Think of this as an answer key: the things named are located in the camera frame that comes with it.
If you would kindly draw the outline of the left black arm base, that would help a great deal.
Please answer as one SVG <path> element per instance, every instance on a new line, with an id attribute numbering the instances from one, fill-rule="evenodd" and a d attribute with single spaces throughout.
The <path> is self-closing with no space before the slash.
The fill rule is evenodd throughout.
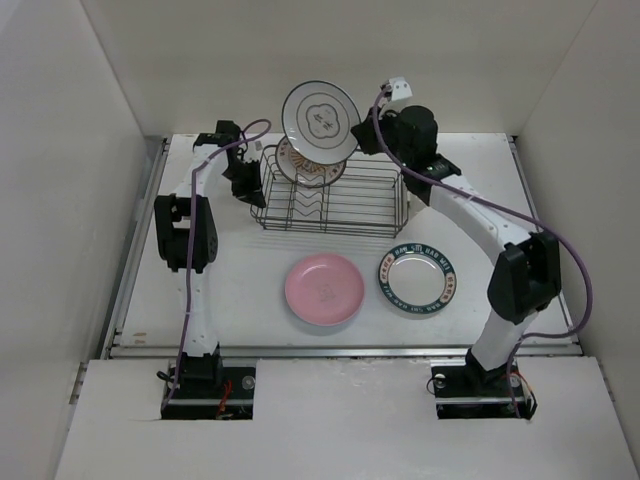
<path id="1" fill-rule="evenodd" d="M 255 366 L 230 366 L 222 370 L 219 385 L 177 387 L 163 420 L 252 420 L 256 387 Z"/>

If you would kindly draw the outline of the grey wire dish rack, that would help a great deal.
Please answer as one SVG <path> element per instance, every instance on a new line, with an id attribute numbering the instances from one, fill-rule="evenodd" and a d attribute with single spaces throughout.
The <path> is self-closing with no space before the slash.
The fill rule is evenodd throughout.
<path id="1" fill-rule="evenodd" d="M 394 238 L 409 220 L 398 168 L 357 154 L 322 174 L 298 171 L 269 145 L 261 157 L 266 206 L 251 216 L 265 229 Z"/>

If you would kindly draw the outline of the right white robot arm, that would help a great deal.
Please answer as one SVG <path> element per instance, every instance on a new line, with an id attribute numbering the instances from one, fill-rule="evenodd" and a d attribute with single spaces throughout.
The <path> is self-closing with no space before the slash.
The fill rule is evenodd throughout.
<path id="1" fill-rule="evenodd" d="M 462 170 L 439 153 L 438 126 L 428 108 L 382 114 L 372 107 L 351 132 L 363 153 L 387 154 L 400 167 L 407 189 L 452 221 L 491 262 L 490 316 L 463 369 L 465 386 L 487 393 L 507 379 L 517 344 L 560 293 L 558 241 L 511 222 L 509 212 L 477 192 Z"/>

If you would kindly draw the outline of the patterned ceramic plate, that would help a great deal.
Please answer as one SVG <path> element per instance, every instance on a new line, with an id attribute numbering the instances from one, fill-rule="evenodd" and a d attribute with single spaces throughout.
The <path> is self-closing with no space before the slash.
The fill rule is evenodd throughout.
<path id="1" fill-rule="evenodd" d="M 291 147 L 321 165 L 347 160 L 358 142 L 351 128 L 361 122 L 359 111 L 341 87 L 321 80 L 303 82 L 287 95 L 281 112 Z"/>
<path id="2" fill-rule="evenodd" d="M 415 242 L 396 245 L 382 257 L 377 282 L 394 308 L 415 316 L 445 309 L 458 283 L 452 262 L 441 251 Z"/>

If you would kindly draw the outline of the pink plastic plate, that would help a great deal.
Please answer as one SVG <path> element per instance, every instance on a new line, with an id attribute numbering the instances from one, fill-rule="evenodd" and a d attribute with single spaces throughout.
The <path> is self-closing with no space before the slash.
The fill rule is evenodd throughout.
<path id="1" fill-rule="evenodd" d="M 359 268 L 344 256 L 320 253 L 300 260 L 284 283 L 286 302 L 303 322 L 334 327 L 357 315 L 365 300 Z"/>

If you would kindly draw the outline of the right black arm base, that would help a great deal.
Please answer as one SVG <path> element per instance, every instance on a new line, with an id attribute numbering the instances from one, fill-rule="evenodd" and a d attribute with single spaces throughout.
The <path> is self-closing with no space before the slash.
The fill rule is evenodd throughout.
<path id="1" fill-rule="evenodd" d="M 484 386 L 474 386 L 464 365 L 435 364 L 426 389 L 435 397 L 439 420 L 524 419 L 531 420 L 538 401 L 530 385 L 514 365 Z"/>

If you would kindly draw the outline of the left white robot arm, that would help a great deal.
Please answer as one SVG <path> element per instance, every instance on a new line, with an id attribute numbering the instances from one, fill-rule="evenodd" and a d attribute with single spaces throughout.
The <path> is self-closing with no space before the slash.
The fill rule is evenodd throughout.
<path id="1" fill-rule="evenodd" d="M 258 119 L 251 122 L 245 129 L 239 129 L 237 134 L 215 133 L 213 144 L 203 144 L 202 153 L 194 153 L 192 163 L 178 187 L 177 192 L 172 193 L 166 200 L 157 197 L 161 202 L 161 210 L 167 214 L 155 214 L 156 225 L 166 225 L 169 233 L 158 237 L 159 248 L 164 252 L 164 260 L 174 273 L 185 269 L 185 290 L 184 290 L 184 321 L 181 331 L 178 354 L 174 374 L 167 373 L 167 393 L 163 404 L 168 404 L 174 393 L 178 389 L 180 380 L 180 367 L 185 346 L 187 344 L 189 322 L 192 316 L 194 305 L 194 288 L 192 286 L 192 271 L 195 267 L 196 238 L 198 234 L 198 174 L 208 171 L 216 162 L 218 156 L 225 158 L 227 153 L 233 149 L 247 146 L 250 142 L 255 142 L 265 136 L 271 129 L 272 123 L 267 119 Z M 204 262 L 204 267 L 209 263 L 209 236 L 204 231 L 204 253 L 197 259 Z"/>

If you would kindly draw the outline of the orange sunburst ceramic plate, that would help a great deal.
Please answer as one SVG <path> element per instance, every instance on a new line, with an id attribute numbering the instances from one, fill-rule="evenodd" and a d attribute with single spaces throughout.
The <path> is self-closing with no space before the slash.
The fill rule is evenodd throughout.
<path id="1" fill-rule="evenodd" d="M 343 175 L 347 161 L 331 165 L 312 162 L 299 154 L 286 137 L 276 147 L 275 163 L 280 173 L 290 182 L 306 188 L 323 188 Z"/>

